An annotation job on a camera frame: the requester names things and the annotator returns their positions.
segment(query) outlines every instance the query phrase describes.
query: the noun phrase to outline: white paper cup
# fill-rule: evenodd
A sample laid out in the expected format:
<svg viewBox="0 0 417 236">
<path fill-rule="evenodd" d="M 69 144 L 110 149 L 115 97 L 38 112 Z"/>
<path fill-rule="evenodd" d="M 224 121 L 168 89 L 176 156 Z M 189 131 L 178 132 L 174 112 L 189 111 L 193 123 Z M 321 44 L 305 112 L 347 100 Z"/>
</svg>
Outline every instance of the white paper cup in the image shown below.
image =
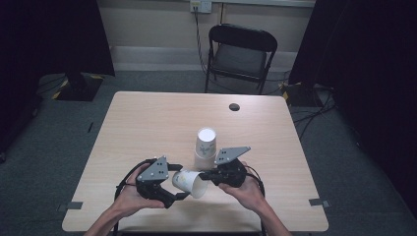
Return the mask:
<svg viewBox="0 0 417 236">
<path fill-rule="evenodd" d="M 209 127 L 202 128 L 197 133 L 196 153 L 202 158 L 210 158 L 215 155 L 215 130 Z"/>
<path fill-rule="evenodd" d="M 199 170 L 211 170 L 214 168 L 215 154 L 209 158 L 199 156 L 194 152 L 194 166 Z"/>
<path fill-rule="evenodd" d="M 175 172 L 172 177 L 172 185 L 176 188 L 190 193 L 195 199 L 201 198 L 208 187 L 209 181 L 203 181 L 198 171 L 181 170 Z"/>
</svg>

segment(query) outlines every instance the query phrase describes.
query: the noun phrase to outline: wall outlet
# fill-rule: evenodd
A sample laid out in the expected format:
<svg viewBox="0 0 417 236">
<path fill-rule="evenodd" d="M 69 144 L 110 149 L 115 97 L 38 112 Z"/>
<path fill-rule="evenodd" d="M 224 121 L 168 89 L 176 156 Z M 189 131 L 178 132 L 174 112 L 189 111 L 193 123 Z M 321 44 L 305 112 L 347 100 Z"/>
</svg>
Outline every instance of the wall outlet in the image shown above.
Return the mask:
<svg viewBox="0 0 417 236">
<path fill-rule="evenodd" d="M 199 12 L 199 13 L 211 13 L 211 2 L 210 1 L 190 1 L 190 12 Z"/>
</svg>

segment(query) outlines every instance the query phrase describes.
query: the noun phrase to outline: black cable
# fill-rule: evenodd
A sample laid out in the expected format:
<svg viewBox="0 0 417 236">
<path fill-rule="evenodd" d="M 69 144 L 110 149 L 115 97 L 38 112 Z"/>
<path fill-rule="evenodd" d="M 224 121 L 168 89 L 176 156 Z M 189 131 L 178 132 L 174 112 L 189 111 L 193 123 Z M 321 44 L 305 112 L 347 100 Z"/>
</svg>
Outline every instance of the black cable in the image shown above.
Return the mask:
<svg viewBox="0 0 417 236">
<path fill-rule="evenodd" d="M 200 40 L 199 13 L 198 13 L 198 8 L 197 7 L 193 7 L 193 9 L 194 9 L 194 17 L 196 18 L 196 26 L 197 26 L 197 47 L 198 47 L 198 51 L 199 51 L 200 65 L 202 66 L 203 72 L 206 74 L 207 69 L 206 69 L 205 63 L 203 61 L 202 44 L 201 44 L 201 40 Z"/>
<path fill-rule="evenodd" d="M 301 135 L 300 135 L 300 138 L 299 138 L 300 141 L 303 138 L 304 133 L 307 130 L 307 127 L 310 125 L 310 123 L 313 121 L 313 119 L 315 117 L 317 117 L 318 115 L 321 115 L 321 114 L 323 115 L 325 112 L 328 112 L 328 111 L 334 109 L 334 105 L 333 105 L 332 107 L 330 107 L 327 110 L 325 110 L 326 106 L 328 105 L 328 102 L 329 102 L 329 99 L 330 99 L 330 95 L 331 95 L 331 93 L 328 94 L 328 98 L 326 99 L 325 104 L 323 105 L 323 107 L 318 112 L 316 112 L 316 113 L 308 116 L 310 118 L 310 120 L 307 122 L 307 124 L 304 126 L 303 131 L 301 132 Z"/>
<path fill-rule="evenodd" d="M 223 9 L 224 9 L 224 3 L 221 3 L 221 13 L 220 13 L 220 23 L 223 24 Z"/>
<path fill-rule="evenodd" d="M 250 177 L 254 178 L 258 182 L 258 186 L 260 187 L 261 193 L 265 197 L 265 187 L 264 187 L 264 182 L 262 182 L 262 180 L 261 180 L 261 176 L 251 166 L 245 165 L 245 167 L 253 170 L 257 174 L 258 177 L 255 176 L 254 174 L 251 174 L 251 173 L 246 173 L 246 176 L 250 176 Z M 266 231 L 265 226 L 262 223 L 262 221 L 261 221 L 261 231 L 262 231 L 262 235 L 267 236 L 267 231 Z"/>
<path fill-rule="evenodd" d="M 311 114 L 315 114 L 317 111 L 293 111 L 290 112 L 291 115 L 293 114 L 297 114 L 297 113 L 311 113 Z"/>
<path fill-rule="evenodd" d="M 46 85 L 47 85 L 47 84 L 49 84 L 49 83 L 56 82 L 56 81 L 58 81 L 58 80 L 60 80 L 60 79 L 61 79 L 61 81 L 60 81 L 58 84 L 56 84 L 54 87 L 52 87 L 52 88 L 47 88 L 47 89 L 45 89 L 45 90 L 43 90 L 43 91 L 41 91 L 41 92 L 37 92 L 36 94 L 37 94 L 37 95 L 41 95 L 41 94 L 43 94 L 43 93 L 46 93 L 47 91 L 51 91 L 51 90 L 53 90 L 53 89 L 56 89 L 57 87 L 59 87 L 60 85 L 62 85 L 62 83 L 63 83 L 63 79 L 64 79 L 64 78 L 66 78 L 66 76 L 63 76 L 63 77 L 60 77 L 60 78 L 54 79 L 54 80 L 52 80 L 52 81 L 50 81 L 50 82 L 47 82 L 47 83 L 44 83 L 44 84 L 40 85 L 41 87 L 43 87 L 43 86 L 46 86 Z"/>
<path fill-rule="evenodd" d="M 284 79 L 279 79 L 279 80 L 266 80 L 266 81 L 269 81 L 269 82 L 283 82 L 283 81 L 287 81 L 288 80 L 288 77 L 286 76 L 287 73 L 291 73 L 291 70 L 284 72 Z"/>
<path fill-rule="evenodd" d="M 278 87 L 277 89 L 274 89 L 274 90 L 272 90 L 272 91 L 266 92 L 266 93 L 264 93 L 263 95 L 273 94 L 274 92 L 277 92 L 277 91 L 279 91 L 279 90 L 280 90 L 280 87 Z"/>
<path fill-rule="evenodd" d="M 324 104 L 324 107 L 326 107 L 326 105 L 327 105 L 327 104 L 328 104 L 328 102 L 329 102 L 329 97 L 330 97 L 332 94 L 334 94 L 334 88 L 317 88 L 317 89 L 319 89 L 319 90 L 325 90 L 325 91 L 328 91 L 328 92 L 329 92 L 329 94 L 328 94 L 328 98 L 327 98 L 327 101 L 326 101 L 326 102 L 325 102 L 325 104 Z M 331 107 L 327 108 L 326 110 L 322 110 L 322 111 L 316 111 L 316 112 L 314 112 L 314 111 L 294 111 L 294 112 L 291 112 L 290 114 L 292 115 L 292 114 L 302 113 L 302 112 L 312 113 L 311 115 L 308 115 L 308 116 L 306 116 L 306 117 L 304 117 L 304 118 L 301 118 L 301 119 L 299 119 L 299 120 L 294 121 L 295 127 L 297 127 L 297 126 L 300 124 L 300 122 L 301 122 L 301 121 L 304 121 L 304 120 L 310 119 L 310 118 L 315 117 L 315 116 L 318 116 L 318 115 L 320 115 L 320 114 L 325 114 L 325 113 L 327 113 L 327 112 L 329 112 L 329 111 L 333 110 L 334 108 L 337 108 L 336 103 L 334 103 Z M 356 129 L 355 129 L 354 127 L 352 127 L 352 126 L 350 126 L 350 125 L 347 125 L 347 124 L 344 124 L 344 126 L 345 126 L 345 127 L 347 127 L 347 128 L 349 128 L 350 130 L 352 130 L 355 134 L 357 134 L 357 131 L 356 131 Z"/>
<path fill-rule="evenodd" d="M 125 176 L 125 178 L 123 178 L 123 180 L 120 181 L 120 184 L 116 186 L 116 193 L 114 194 L 114 201 L 116 201 L 116 199 L 119 197 L 125 185 L 127 185 L 126 180 L 132 175 L 132 173 L 135 172 L 135 170 L 139 166 L 146 164 L 146 163 L 150 163 L 150 162 L 151 162 L 151 159 L 146 159 L 142 161 L 141 163 L 137 164 L 135 167 L 133 167 L 131 171 L 129 171 L 129 173 Z M 119 222 L 117 222 L 113 227 L 113 236 L 117 236 L 118 229 L 119 229 Z"/>
</svg>

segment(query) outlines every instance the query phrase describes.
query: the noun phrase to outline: tipped paper cup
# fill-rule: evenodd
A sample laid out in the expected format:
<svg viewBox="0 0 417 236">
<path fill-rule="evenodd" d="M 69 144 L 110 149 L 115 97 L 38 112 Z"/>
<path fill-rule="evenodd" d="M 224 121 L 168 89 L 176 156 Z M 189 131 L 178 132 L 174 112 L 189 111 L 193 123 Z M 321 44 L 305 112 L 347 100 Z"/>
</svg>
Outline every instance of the tipped paper cup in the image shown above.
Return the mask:
<svg viewBox="0 0 417 236">
<path fill-rule="evenodd" d="M 181 170 L 172 177 L 172 185 L 176 188 L 190 193 L 195 199 L 201 198 L 208 187 L 209 181 L 203 181 L 198 171 Z"/>
<path fill-rule="evenodd" d="M 196 153 L 202 158 L 210 158 L 215 155 L 215 130 L 209 127 L 202 128 L 197 133 Z"/>
</svg>

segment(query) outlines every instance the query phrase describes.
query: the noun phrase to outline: black curtain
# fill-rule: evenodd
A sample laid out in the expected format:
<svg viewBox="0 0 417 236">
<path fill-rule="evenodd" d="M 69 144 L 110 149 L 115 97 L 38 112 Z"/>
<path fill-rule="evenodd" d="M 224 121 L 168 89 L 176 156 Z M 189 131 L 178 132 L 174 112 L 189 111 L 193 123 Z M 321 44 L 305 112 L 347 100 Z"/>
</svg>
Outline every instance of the black curtain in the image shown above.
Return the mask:
<svg viewBox="0 0 417 236">
<path fill-rule="evenodd" d="M 415 9 L 411 0 L 317 0 L 290 83 L 334 88 L 362 148 L 417 215 Z"/>
<path fill-rule="evenodd" d="M 0 142 L 38 80 L 68 70 L 114 76 L 96 1 L 0 1 Z"/>
</svg>

